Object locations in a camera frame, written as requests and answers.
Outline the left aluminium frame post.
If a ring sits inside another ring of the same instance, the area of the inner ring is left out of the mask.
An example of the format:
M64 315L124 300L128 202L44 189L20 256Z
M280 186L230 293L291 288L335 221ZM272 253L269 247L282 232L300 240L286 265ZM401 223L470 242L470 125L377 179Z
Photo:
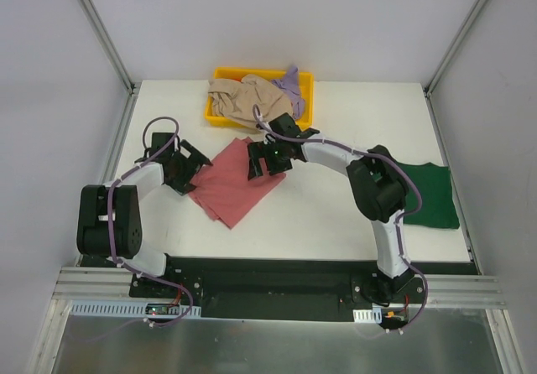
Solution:
M107 31L105 24L92 0L77 0L83 13L91 26L93 33L96 35L97 41L102 47L105 55L110 61L118 79L122 82L129 94L133 94L136 90L136 82L128 73L128 70L123 63L122 57L117 51L117 47L112 41L110 34Z

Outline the beige t shirt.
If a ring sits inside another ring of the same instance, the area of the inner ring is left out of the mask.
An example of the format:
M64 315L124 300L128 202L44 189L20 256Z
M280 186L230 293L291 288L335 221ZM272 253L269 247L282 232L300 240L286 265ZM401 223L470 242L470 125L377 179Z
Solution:
M256 128L253 108L258 107L262 120L270 122L282 114L293 116L289 97L276 85L263 77L248 74L240 81L218 78L209 83L208 95L212 99L211 112L218 117Z

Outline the right aluminium frame post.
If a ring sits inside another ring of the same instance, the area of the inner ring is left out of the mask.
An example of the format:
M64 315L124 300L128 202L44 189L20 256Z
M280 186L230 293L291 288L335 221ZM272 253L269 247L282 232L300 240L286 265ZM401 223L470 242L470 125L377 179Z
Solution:
M469 8L467 15L463 19L461 26L456 31L453 39L449 43L446 52L443 54L440 63L435 68L435 71L426 85L424 85L424 94L426 98L430 98L435 88L440 84L441 79L447 72L450 64L455 59L458 51L461 49L467 36L475 27L478 19L482 16L485 7L491 0L474 0Z

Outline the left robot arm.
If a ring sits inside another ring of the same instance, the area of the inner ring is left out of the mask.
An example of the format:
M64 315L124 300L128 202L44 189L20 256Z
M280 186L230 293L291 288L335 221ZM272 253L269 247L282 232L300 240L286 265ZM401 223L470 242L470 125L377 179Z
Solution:
M143 156L122 177L81 190L76 245L80 254L106 258L137 274L148 274L148 286L160 298L171 296L177 277L166 270L168 257L143 239L140 201L165 185L179 195L196 186L193 179L211 160L171 132L155 132Z

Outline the aluminium frame post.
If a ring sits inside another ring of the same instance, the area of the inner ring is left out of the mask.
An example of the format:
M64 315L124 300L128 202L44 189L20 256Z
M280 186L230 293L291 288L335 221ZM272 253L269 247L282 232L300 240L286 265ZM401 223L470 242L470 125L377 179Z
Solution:
M97 41L102 47L105 55L110 61L118 79L122 82L129 94L133 94L136 90L136 82L128 73L128 70L123 63L122 57L117 51L117 47L112 41L110 34L107 31L105 24L92 0L77 0L83 13L91 26L93 33L96 35Z
M446 52L443 54L440 63L435 68L435 71L426 85L424 85L424 94L426 98L430 98L435 88L440 84L441 79L447 72L450 64L455 59L458 51L461 49L467 36L475 27L478 19L482 16L485 7L491 0L474 0L469 8L467 15L463 19L461 26L456 31L453 39L449 43Z

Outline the pink t shirt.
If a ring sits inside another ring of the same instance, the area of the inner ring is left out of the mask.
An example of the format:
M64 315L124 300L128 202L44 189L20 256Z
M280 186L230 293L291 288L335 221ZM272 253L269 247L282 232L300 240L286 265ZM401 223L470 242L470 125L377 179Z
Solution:
M248 145L252 141L249 137L233 139L192 180L195 188L189 197L211 220L222 222L228 229L286 178L284 173L269 175L263 166L263 176L248 179Z

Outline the green t shirt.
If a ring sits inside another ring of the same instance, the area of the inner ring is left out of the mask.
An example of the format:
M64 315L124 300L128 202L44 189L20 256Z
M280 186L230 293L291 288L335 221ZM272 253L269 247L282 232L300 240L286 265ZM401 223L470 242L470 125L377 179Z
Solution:
M453 201L451 171L447 166L433 163L399 164L420 192L422 207L406 216L406 225L441 230L456 230L460 222Z

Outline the purple t shirt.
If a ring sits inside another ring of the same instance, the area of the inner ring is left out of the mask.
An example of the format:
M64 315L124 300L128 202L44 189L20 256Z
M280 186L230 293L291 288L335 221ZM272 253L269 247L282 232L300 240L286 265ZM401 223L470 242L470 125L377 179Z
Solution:
M272 79L270 82L289 98L292 116L295 120L299 120L305 112L305 99L300 89L298 67L291 65L281 78Z

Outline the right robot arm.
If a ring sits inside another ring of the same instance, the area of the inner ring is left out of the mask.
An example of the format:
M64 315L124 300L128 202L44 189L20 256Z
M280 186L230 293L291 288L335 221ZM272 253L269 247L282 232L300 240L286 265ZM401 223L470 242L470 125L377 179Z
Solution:
M301 130L288 113L265 122L259 107L253 106L253 117L256 127L266 135L247 146L248 179L289 171L294 160L318 164L347 177L358 210L372 224L377 248L378 272L361 287L361 295L382 306L404 297L407 283L414 277L402 231L409 177L396 166L389 151L381 145L360 151L314 128Z

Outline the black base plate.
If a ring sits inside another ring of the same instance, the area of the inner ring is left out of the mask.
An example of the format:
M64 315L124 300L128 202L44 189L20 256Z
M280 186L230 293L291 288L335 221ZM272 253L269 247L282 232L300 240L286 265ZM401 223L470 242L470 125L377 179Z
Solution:
M178 299L204 318L350 322L374 305L408 316L428 284L414 269L389 280L373 261L171 257L158 281L133 275L128 294Z

